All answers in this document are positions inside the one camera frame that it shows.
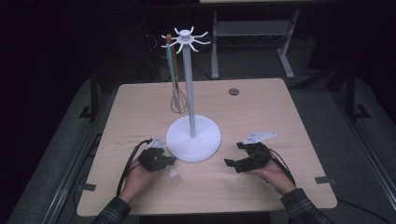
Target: gray carpet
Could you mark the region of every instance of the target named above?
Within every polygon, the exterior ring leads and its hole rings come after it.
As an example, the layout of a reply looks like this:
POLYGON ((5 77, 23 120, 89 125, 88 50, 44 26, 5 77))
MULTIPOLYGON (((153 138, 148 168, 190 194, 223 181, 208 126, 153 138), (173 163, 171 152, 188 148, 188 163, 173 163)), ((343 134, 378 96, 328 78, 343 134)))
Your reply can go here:
MULTIPOLYGON (((307 71, 306 66, 314 40, 294 41, 290 46, 288 56, 296 78, 285 78, 281 63, 275 49, 280 46, 280 40, 271 40, 268 45, 255 48, 250 46, 238 52, 219 55, 220 79, 235 78, 266 78, 281 77, 287 85, 297 84, 312 76, 317 71, 307 71)), ((205 80, 210 75, 210 57, 208 53, 192 55, 194 80, 205 80)), ((166 79, 166 71, 161 72, 161 79, 166 79)), ((361 141, 351 130, 350 121, 337 103, 338 96, 324 89, 328 78, 302 91, 290 91, 291 97, 303 120, 304 126, 318 153, 327 176, 334 178, 332 186, 336 197, 355 203, 370 211, 376 212, 392 223, 396 223, 396 212, 384 190, 371 169, 361 141)), ((54 135, 45 156, 35 171, 30 184, 23 193, 9 223, 41 223, 46 217, 54 195, 64 182, 63 177, 70 169, 71 160, 78 152, 84 150, 86 155, 95 136, 101 133, 106 125, 106 118, 116 95, 100 94, 100 114, 95 122, 80 119, 82 108, 90 104, 89 82, 85 83, 54 135)), ((376 102, 370 89, 357 81, 356 102, 366 107, 370 119, 359 119, 359 125, 368 142, 384 168, 394 180, 396 167, 392 164, 395 157, 396 128, 376 102)), ((89 157, 76 177, 73 189, 64 198, 64 209, 54 219, 58 223, 89 223, 91 217, 75 215, 75 203, 78 203, 80 193, 76 191, 78 183, 84 181, 88 174, 92 157, 89 157)), ((362 212, 355 207, 339 203, 334 209, 324 211, 336 223, 381 223, 381 221, 362 212)), ((287 223, 285 212, 271 214, 273 223, 287 223)), ((128 217, 125 223, 138 223, 138 217, 128 217)))

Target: table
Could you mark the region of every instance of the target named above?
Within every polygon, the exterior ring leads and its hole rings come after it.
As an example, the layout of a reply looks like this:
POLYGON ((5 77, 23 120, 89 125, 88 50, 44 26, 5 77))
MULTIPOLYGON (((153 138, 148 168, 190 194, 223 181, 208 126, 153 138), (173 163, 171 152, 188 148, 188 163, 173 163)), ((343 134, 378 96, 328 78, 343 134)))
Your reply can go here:
MULTIPOLYGON (((193 82, 195 113, 214 120, 221 131, 218 151, 199 162, 177 160, 183 182, 174 186, 167 172, 132 203, 132 215, 199 214, 283 210, 280 195, 255 175, 237 174, 224 158, 247 156, 236 146, 249 131, 276 132, 264 142, 278 152, 297 186, 318 208, 333 208, 336 199, 318 156, 282 79, 239 79, 193 82), (237 88, 232 96, 229 89, 237 88)), ((185 90, 185 83, 180 83, 185 90)), ((78 205, 80 216, 96 216, 115 196, 123 167, 134 146, 160 135, 184 115, 171 111, 171 83, 127 84, 119 88, 87 183, 78 205)))

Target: floor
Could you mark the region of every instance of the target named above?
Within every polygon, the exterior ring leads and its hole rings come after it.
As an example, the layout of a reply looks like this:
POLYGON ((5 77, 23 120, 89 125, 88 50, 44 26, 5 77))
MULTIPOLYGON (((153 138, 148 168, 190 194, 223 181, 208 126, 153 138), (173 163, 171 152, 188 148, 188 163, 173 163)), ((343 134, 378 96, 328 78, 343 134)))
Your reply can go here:
MULTIPOLYGON (((296 39, 290 45, 288 58, 295 79, 285 78, 277 58, 276 49, 282 45, 281 38, 222 41, 219 79, 279 77, 285 80, 287 86, 292 86, 319 72, 306 69, 315 46, 314 38, 296 39)), ((201 49, 199 53, 193 53, 191 58, 193 80, 208 80, 209 50, 201 49)), ((163 57, 159 60, 166 64, 163 57)), ((178 60, 182 74, 181 59, 178 60)), ((153 81, 167 80, 169 73, 166 68, 161 65, 157 68, 159 73, 153 81)), ((359 79, 356 80, 356 104, 363 105, 371 117, 351 122, 343 108, 345 90, 329 92, 326 89, 329 78, 327 76, 303 90, 290 89, 324 171, 334 180, 334 194, 340 199, 334 209, 323 212, 335 223, 382 223, 379 217, 343 203, 346 201, 378 214, 389 223, 396 223, 395 203, 388 194, 394 192, 394 185, 387 191, 389 185, 384 184, 387 177, 390 183, 396 183, 396 127, 376 102, 370 88, 359 79), (376 159, 386 172, 385 177, 379 175, 382 173, 378 172, 378 166, 373 165, 376 159)), ((81 86, 9 223, 25 223, 26 220, 32 223, 92 221, 92 217, 76 214, 81 195, 80 185, 89 174, 95 144, 100 141, 116 94, 117 88, 106 93, 100 92, 97 118, 93 121, 81 119, 81 110, 90 105, 90 82, 81 86)), ((284 211, 271 213, 271 219, 272 223, 288 222, 284 211)), ((128 217, 125 223, 139 223, 139 217, 128 217)))

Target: person's arm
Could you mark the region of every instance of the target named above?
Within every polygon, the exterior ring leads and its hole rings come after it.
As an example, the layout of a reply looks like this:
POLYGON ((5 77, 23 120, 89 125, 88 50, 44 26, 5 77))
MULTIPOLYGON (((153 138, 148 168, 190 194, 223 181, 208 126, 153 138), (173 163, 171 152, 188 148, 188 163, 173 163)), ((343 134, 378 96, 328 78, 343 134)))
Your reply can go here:
POLYGON ((269 161, 265 167, 249 171, 250 174, 258 175, 282 195, 280 201, 285 206, 290 219, 296 224, 306 223, 332 223, 326 218, 306 197, 302 189, 297 189, 282 169, 273 161, 269 161))
POLYGON ((110 203, 99 213, 93 223, 121 224, 131 212, 129 204, 149 184, 159 171, 150 172, 134 160, 130 166, 131 172, 125 178, 124 188, 120 195, 113 198, 110 203))

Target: person's right hand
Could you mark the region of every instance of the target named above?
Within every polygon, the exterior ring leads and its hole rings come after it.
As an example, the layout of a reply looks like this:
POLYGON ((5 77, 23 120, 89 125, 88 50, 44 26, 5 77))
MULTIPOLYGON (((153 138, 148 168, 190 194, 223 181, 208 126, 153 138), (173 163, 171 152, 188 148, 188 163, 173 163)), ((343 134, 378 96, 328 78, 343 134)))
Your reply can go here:
POLYGON ((266 166, 249 171, 248 173, 258 175, 261 179, 272 185, 282 196, 296 189, 296 186, 285 175, 285 173, 283 173, 282 169, 272 160, 270 160, 266 166))

